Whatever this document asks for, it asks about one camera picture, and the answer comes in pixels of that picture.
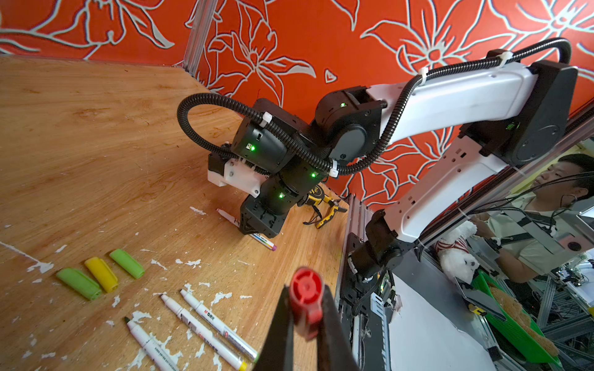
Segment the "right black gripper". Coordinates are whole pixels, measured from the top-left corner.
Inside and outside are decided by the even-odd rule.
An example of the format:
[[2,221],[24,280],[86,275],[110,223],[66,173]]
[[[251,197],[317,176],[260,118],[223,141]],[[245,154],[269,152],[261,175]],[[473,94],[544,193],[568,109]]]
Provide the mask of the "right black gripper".
[[272,212],[264,208],[261,201],[247,196],[241,204],[239,230],[244,235],[261,234],[269,239],[277,237],[286,222],[289,211]]

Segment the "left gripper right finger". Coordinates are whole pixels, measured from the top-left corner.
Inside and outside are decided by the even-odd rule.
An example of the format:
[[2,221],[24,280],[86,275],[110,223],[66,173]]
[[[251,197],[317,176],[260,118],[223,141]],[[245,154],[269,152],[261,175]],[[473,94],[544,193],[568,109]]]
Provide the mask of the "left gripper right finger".
[[339,312],[329,287],[324,286],[322,297],[323,318],[316,337],[317,369],[325,371],[359,371],[351,346],[340,322]]

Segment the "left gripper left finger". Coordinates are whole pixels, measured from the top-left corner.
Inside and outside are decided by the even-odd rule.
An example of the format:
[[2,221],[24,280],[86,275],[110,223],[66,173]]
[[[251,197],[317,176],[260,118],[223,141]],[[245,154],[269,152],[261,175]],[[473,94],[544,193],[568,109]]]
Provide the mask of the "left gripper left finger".
[[254,371],[292,371],[294,367],[294,319],[289,287],[282,289],[272,323]]

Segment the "white pen purple end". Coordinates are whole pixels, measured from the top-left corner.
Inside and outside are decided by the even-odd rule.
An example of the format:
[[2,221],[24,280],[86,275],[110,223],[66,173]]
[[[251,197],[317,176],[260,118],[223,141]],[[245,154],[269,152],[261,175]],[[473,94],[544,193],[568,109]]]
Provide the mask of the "white pen purple end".
[[[230,213],[227,213],[226,211],[217,208],[217,212],[227,221],[229,221],[230,223],[232,223],[235,227],[239,228],[240,227],[240,223],[239,221],[232,215],[230,215]],[[262,244],[263,246],[267,247],[267,249],[271,250],[271,251],[276,251],[277,250],[277,246],[272,243],[272,241],[270,241],[269,239],[267,239],[266,237],[262,236],[260,233],[251,233],[250,237],[252,237],[254,240],[258,241],[260,244]]]

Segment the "red pen cap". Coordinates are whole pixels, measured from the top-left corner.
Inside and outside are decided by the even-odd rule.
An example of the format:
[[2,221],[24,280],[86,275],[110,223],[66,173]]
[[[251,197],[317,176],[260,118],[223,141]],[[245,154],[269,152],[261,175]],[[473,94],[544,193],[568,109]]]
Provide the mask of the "red pen cap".
[[306,341],[317,337],[323,321],[323,278],[309,267],[299,267],[289,286],[295,330]]

